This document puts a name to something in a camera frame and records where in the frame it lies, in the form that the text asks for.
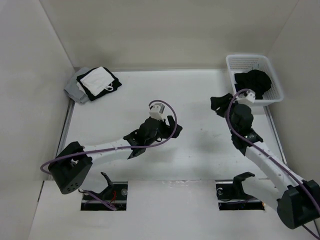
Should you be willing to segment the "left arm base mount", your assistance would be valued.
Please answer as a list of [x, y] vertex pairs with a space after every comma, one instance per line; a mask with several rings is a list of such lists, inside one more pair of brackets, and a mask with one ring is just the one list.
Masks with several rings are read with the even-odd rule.
[[128, 199], [128, 182], [112, 181], [105, 172], [102, 190], [95, 192], [88, 189], [79, 189], [82, 194], [81, 211], [126, 211]]

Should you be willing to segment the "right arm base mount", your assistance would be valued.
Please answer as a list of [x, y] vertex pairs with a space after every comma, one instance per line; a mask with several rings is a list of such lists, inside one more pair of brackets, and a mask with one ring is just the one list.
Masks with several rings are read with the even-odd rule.
[[244, 172], [235, 176], [232, 181], [218, 181], [215, 184], [218, 209], [220, 211], [264, 211], [264, 203], [243, 190], [242, 183], [254, 176], [251, 172]]

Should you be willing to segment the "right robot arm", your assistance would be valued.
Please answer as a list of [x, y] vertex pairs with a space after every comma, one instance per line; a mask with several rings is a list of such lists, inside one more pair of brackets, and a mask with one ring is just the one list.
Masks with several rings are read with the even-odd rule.
[[233, 178], [232, 193], [236, 199], [252, 196], [276, 211], [289, 229], [305, 227], [320, 217], [320, 186], [305, 180], [271, 152], [263, 138], [252, 127], [254, 116], [243, 101], [254, 102], [254, 93], [241, 90], [210, 98], [210, 108], [226, 120], [234, 147], [252, 161], [268, 180], [244, 172]]

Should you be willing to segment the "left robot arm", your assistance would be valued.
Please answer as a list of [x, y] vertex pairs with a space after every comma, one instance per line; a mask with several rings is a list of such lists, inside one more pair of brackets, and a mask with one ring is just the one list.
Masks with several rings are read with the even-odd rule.
[[91, 168], [116, 160], [136, 158], [147, 148], [176, 139], [182, 130], [183, 127], [171, 115], [165, 120], [149, 117], [138, 129], [114, 142], [87, 146], [77, 141], [69, 143], [56, 159], [49, 162], [48, 171], [63, 195], [82, 189], [90, 190], [105, 200], [112, 195], [112, 186], [106, 182], [89, 180]]

